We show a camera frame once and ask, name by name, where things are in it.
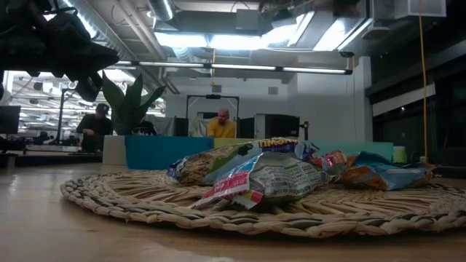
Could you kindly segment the person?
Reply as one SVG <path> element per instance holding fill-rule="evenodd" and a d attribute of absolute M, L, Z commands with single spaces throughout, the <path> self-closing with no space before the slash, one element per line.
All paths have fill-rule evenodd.
<path fill-rule="evenodd" d="M 133 135 L 157 135 L 154 125 L 143 117 L 138 125 L 132 129 Z"/>
<path fill-rule="evenodd" d="M 99 103 L 95 113 L 86 114 L 80 121 L 76 131 L 83 137 L 83 152 L 102 151 L 105 136 L 113 134 L 112 121 L 107 117 L 108 111 L 108 105 Z"/>
<path fill-rule="evenodd" d="M 235 138 L 236 124 L 229 119 L 229 110 L 220 108 L 218 116 L 207 125 L 207 136 L 211 138 Z"/>

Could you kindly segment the long ceiling light bar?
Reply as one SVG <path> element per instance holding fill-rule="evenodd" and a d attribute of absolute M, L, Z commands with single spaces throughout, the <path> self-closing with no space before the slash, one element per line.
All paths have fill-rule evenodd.
<path fill-rule="evenodd" d="M 116 66 L 152 66 L 164 68 L 194 68 L 194 69 L 225 69 L 225 70 L 244 70 L 244 71 L 268 71 L 268 72 L 285 72 L 298 74 L 331 74 L 331 75 L 350 75 L 350 69 L 337 68 L 309 68 L 293 66 L 270 66 L 270 65 L 241 65 L 225 63 L 177 63 L 177 62 L 152 62 L 152 61 L 135 61 L 123 60 L 116 63 Z"/>

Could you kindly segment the yellow plastic bin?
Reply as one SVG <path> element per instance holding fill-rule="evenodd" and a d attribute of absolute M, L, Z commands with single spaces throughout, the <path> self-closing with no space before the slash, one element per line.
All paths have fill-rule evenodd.
<path fill-rule="evenodd" d="M 252 138 L 215 138 L 214 139 L 214 148 L 221 148 L 224 146 L 232 146 L 243 143 L 255 143 L 257 142 L 259 146 L 270 147 L 270 146 L 284 146 L 285 144 L 297 144 L 299 141 L 296 139 L 290 138 L 267 138 L 267 139 L 252 139 Z"/>

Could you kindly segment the black rectangular station frame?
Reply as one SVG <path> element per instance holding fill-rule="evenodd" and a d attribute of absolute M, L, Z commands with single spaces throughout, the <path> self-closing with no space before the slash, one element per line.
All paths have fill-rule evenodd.
<path fill-rule="evenodd" d="M 194 105 L 194 103 L 189 103 L 189 100 L 191 98 L 203 98 L 203 99 L 207 99 L 207 100 L 220 100 L 220 99 L 234 99 L 236 100 L 236 115 L 237 115 L 237 123 L 236 123 L 236 127 L 235 127 L 235 134 L 234 134 L 234 138 L 237 138 L 238 135 L 239 135 L 239 121 L 240 121 L 240 97 L 238 96 L 228 96 L 228 95 L 216 95 L 216 94 L 209 94 L 209 95 L 187 95 L 186 96 L 186 113 L 185 113 L 185 118 L 186 118 L 186 122 L 189 123 L 189 109 L 192 105 Z"/>

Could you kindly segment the silver ribbed air duct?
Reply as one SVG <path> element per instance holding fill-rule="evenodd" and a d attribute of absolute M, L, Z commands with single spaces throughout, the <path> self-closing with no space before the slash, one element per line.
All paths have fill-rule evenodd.
<path fill-rule="evenodd" d="M 115 49 L 121 61 L 137 60 L 136 55 L 130 51 L 129 47 L 117 36 L 111 26 L 98 14 L 87 0 L 57 0 L 59 7 L 75 7 L 78 10 L 78 16 L 85 26 L 88 26 L 90 33 L 95 33 L 92 38 L 97 44 Z M 179 91 L 164 78 L 159 78 L 144 67 L 131 69 L 130 65 L 122 67 L 122 71 L 131 76 L 143 75 L 145 88 L 148 91 L 163 85 L 173 94 L 179 94 Z"/>

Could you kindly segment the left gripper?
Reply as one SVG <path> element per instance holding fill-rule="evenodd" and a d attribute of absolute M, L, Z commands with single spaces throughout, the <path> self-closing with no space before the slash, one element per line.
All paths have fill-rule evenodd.
<path fill-rule="evenodd" d="M 76 12 L 56 12 L 50 20 L 43 13 L 36 14 L 34 27 L 57 71 L 70 79 L 87 79 L 119 62 L 117 51 L 90 40 Z"/>

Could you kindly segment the grey cloth cover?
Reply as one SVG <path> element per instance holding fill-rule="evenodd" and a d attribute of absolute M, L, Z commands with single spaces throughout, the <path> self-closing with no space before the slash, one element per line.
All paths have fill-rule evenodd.
<path fill-rule="evenodd" d="M 175 118 L 173 117 L 156 117 L 154 128 L 158 135 L 174 136 L 175 135 Z"/>

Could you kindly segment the black pole stand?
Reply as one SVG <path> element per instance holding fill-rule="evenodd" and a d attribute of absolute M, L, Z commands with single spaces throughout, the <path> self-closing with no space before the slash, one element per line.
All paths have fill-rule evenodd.
<path fill-rule="evenodd" d="M 54 145 L 60 145 L 61 141 L 61 133 L 62 133 L 62 123 L 63 123 L 63 109 L 65 102 L 75 93 L 75 89 L 65 88 L 61 90 L 60 96 L 60 108 L 58 114 L 58 128 L 57 128 L 57 135 L 53 141 Z"/>

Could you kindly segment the red orange granola bar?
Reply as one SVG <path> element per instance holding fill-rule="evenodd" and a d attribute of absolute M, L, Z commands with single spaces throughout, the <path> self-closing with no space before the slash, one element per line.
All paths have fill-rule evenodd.
<path fill-rule="evenodd" d="M 361 151 L 349 157 L 338 182 L 349 187 L 394 191 L 427 185 L 436 166 L 423 162 L 397 166 L 379 154 Z"/>
<path fill-rule="evenodd" d="M 319 168 L 329 175 L 339 176 L 347 171 L 347 157 L 341 150 L 335 150 L 316 158 Z"/>

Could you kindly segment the chocolate chip granola bar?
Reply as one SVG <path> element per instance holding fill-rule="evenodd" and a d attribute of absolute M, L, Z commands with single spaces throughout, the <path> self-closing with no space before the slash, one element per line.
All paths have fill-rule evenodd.
<path fill-rule="evenodd" d="M 221 203 L 250 210 L 299 200 L 330 180 L 326 171 L 290 153 L 265 152 L 223 174 L 192 207 L 200 210 Z"/>

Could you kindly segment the white ceiling vent unit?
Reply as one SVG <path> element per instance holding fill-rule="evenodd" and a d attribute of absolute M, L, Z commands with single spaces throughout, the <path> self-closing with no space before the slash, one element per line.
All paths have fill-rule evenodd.
<path fill-rule="evenodd" d="M 446 0 L 371 0 L 373 15 L 378 20 L 397 20 L 421 15 L 445 17 Z"/>

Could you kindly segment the black computer monitor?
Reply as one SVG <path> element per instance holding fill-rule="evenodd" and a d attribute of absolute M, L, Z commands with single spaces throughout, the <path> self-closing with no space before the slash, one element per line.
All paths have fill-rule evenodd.
<path fill-rule="evenodd" d="M 265 115 L 265 138 L 298 138 L 300 118 L 281 114 Z"/>
<path fill-rule="evenodd" d="M 0 106 L 0 134 L 18 133 L 20 106 Z"/>
<path fill-rule="evenodd" d="M 255 118 L 240 119 L 238 132 L 238 138 L 255 138 Z"/>

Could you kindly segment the purple blue granola bar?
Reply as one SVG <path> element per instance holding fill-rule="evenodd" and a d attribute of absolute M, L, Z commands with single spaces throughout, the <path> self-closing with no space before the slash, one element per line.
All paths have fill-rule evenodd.
<path fill-rule="evenodd" d="M 167 175 L 183 186 L 213 185 L 230 170 L 261 153 L 257 142 L 214 148 L 179 159 L 170 165 Z"/>

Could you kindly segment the round woven placemat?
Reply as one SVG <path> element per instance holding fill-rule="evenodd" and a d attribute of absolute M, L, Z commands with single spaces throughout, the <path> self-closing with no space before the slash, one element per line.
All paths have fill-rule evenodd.
<path fill-rule="evenodd" d="M 435 183 L 400 191 L 324 186 L 298 201 L 258 211 L 192 208 L 208 189 L 183 187 L 164 171 L 89 175 L 60 185 L 65 199 L 96 214 L 147 224 L 171 223 L 182 229 L 313 239 L 466 229 L 466 190 Z"/>

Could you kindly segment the pale plastic cup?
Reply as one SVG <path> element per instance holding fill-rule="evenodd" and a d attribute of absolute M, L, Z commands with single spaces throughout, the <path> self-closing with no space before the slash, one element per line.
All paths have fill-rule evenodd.
<path fill-rule="evenodd" d="M 407 163 L 406 147 L 405 146 L 394 146 L 392 161 L 398 164 Z"/>

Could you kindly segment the white plant pot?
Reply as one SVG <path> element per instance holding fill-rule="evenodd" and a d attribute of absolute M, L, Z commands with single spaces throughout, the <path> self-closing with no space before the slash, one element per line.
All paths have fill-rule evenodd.
<path fill-rule="evenodd" d="M 103 164 L 126 166 L 125 136 L 106 135 L 103 141 Z"/>

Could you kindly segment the green snake plant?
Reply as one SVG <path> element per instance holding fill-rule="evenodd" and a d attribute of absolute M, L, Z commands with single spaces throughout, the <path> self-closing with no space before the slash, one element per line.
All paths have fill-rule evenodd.
<path fill-rule="evenodd" d="M 163 95 L 166 88 L 166 86 L 161 86 L 142 95 L 143 75 L 139 75 L 125 92 L 105 73 L 102 79 L 103 95 L 111 107 L 112 126 L 117 135 L 130 135 L 146 115 L 150 105 Z"/>

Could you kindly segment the blue plastic bin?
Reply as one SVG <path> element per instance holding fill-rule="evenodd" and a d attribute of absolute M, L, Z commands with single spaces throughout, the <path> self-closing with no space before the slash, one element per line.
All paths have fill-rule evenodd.
<path fill-rule="evenodd" d="M 167 170 L 179 159 L 211 150 L 213 145 L 212 138 L 127 135 L 127 166 L 131 170 Z"/>

